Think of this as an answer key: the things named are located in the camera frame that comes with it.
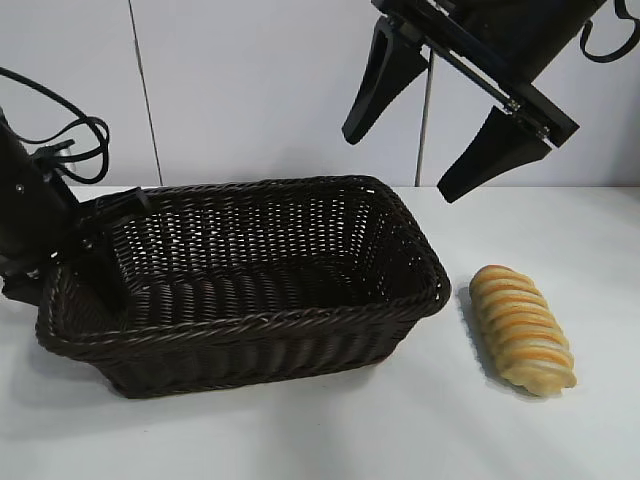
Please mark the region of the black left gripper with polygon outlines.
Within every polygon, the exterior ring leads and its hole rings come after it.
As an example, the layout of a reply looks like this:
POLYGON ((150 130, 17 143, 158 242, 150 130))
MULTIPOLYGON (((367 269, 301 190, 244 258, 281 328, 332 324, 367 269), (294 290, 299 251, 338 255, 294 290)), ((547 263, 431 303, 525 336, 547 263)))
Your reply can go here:
MULTIPOLYGON (((148 215, 141 187, 124 192, 124 211, 148 215)), ((1 118, 1 278, 10 300, 39 305, 50 273, 66 266, 109 312, 126 309, 128 290, 110 234, 88 215, 42 153, 29 154, 1 118)))

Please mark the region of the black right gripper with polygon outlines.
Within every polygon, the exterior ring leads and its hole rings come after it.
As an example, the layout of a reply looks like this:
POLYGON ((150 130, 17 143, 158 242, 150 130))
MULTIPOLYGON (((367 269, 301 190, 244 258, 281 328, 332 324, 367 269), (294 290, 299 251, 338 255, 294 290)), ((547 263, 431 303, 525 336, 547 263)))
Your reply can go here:
MULTIPOLYGON (((598 1, 375 1, 367 65, 342 126, 363 139, 393 100, 429 67, 423 43, 556 147, 579 125, 533 82, 600 8, 598 1)), ((491 179, 546 156, 546 142, 493 107, 437 184, 453 203, 491 179)))

